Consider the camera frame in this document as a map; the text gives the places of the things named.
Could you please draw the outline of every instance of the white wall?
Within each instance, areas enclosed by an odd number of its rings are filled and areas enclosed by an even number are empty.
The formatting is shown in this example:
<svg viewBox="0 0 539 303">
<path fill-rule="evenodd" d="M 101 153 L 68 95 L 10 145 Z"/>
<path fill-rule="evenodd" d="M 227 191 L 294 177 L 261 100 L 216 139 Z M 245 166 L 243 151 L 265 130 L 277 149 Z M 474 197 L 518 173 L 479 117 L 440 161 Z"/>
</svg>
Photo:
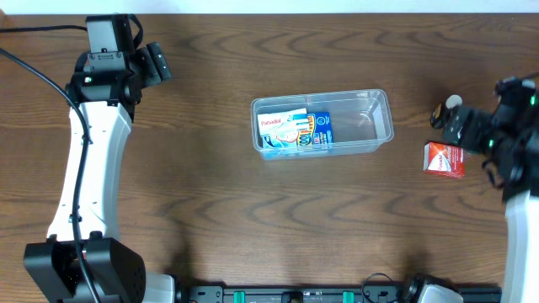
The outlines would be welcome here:
<svg viewBox="0 0 539 303">
<path fill-rule="evenodd" d="M 0 0 L 26 13 L 539 13 L 539 0 Z"/>
</svg>

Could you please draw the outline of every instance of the green tape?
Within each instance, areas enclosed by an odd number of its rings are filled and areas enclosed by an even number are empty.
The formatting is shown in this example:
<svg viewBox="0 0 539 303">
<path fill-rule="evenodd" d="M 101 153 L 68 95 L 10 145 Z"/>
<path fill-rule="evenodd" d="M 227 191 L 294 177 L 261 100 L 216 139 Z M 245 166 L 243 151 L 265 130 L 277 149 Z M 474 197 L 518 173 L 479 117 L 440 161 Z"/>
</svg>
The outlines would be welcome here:
<svg viewBox="0 0 539 303">
<path fill-rule="evenodd" d="M 354 303 L 354 292 L 343 291 L 343 303 Z"/>
<path fill-rule="evenodd" d="M 234 291 L 234 303 L 245 303 L 245 293 L 242 291 Z"/>
</svg>

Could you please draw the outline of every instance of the wood grain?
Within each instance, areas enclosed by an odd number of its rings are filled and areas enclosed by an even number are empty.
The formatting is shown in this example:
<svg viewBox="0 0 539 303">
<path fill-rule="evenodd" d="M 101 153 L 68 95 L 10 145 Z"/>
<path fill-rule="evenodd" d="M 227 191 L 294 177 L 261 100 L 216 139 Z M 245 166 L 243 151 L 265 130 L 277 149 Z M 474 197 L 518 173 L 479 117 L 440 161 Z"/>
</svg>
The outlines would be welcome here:
<svg viewBox="0 0 539 303">
<path fill-rule="evenodd" d="M 539 67 L 536 15 L 145 15 L 174 79 L 146 89 L 122 164 L 122 242 L 152 271 L 227 284 L 358 284 L 416 270 L 503 283 L 501 193 L 481 157 L 462 180 L 422 172 L 428 119 L 452 93 L 493 109 L 494 83 Z M 82 25 L 83 16 L 8 16 L 4 26 Z M 59 83 L 83 32 L 0 36 Z M 0 301 L 44 300 L 24 270 L 60 198 L 68 107 L 0 60 Z M 395 138 L 372 154 L 264 162 L 255 98 L 382 88 Z"/>
</svg>

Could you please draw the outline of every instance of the red and white box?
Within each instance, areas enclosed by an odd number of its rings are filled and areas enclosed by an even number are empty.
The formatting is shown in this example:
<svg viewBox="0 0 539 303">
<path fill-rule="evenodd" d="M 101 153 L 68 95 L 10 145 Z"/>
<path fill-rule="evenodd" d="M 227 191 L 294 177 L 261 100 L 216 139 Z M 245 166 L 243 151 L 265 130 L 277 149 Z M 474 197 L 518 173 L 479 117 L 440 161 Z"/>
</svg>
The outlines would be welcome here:
<svg viewBox="0 0 539 303">
<path fill-rule="evenodd" d="M 429 142 L 424 146 L 423 171 L 441 176 L 464 177 L 464 150 Z"/>
</svg>

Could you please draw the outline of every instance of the clear plastic bin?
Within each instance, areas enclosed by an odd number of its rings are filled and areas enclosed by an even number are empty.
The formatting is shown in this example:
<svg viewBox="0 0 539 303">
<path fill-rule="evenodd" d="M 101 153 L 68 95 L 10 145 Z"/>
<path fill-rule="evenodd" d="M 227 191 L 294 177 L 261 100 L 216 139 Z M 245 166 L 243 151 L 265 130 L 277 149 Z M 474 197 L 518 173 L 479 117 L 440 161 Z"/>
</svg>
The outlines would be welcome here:
<svg viewBox="0 0 539 303">
<path fill-rule="evenodd" d="M 334 143 L 318 149 L 264 148 L 259 135 L 258 114 L 303 108 L 308 113 L 329 112 Z M 391 112 L 386 93 L 381 89 L 258 98 L 251 104 L 251 124 L 254 148 L 264 160 L 374 152 L 393 138 Z"/>
</svg>

